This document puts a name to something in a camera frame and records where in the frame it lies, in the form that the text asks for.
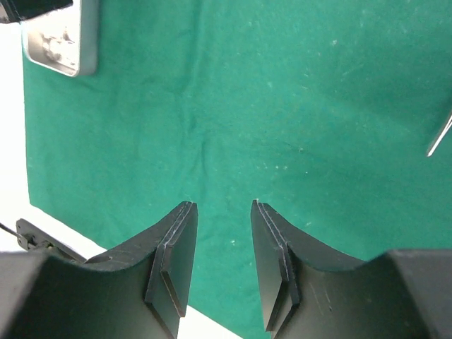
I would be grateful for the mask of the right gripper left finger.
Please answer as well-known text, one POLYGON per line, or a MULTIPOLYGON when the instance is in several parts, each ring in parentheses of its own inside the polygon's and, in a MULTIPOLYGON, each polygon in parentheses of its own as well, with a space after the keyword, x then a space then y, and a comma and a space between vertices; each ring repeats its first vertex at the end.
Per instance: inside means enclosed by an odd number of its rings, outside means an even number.
POLYGON ((195 203, 85 263, 47 250, 1 254, 2 338, 176 338, 186 314, 195 203))

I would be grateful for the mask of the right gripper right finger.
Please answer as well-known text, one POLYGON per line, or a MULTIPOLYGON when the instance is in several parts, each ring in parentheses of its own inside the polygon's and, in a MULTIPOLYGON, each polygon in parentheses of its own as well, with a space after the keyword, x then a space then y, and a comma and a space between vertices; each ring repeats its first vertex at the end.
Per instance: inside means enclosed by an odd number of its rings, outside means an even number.
POLYGON ((451 251, 393 249, 369 261, 251 206, 258 287, 272 338, 450 338, 451 251))

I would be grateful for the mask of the dark green surgical cloth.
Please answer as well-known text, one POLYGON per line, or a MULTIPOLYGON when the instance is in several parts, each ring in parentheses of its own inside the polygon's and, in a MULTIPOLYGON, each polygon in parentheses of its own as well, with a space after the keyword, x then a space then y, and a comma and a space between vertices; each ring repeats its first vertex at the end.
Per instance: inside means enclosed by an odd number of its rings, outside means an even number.
POLYGON ((266 338, 250 210, 364 260, 451 246, 450 1, 103 1, 98 68, 23 62, 30 202, 109 249, 198 206, 190 305, 266 338))

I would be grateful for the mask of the metal instrument tray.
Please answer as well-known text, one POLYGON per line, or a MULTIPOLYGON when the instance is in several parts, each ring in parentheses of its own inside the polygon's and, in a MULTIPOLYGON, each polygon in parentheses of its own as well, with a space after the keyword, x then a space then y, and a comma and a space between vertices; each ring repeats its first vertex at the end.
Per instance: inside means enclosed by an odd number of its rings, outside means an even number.
POLYGON ((20 24, 23 51, 32 63, 68 77, 96 72, 100 2, 74 1, 20 24))

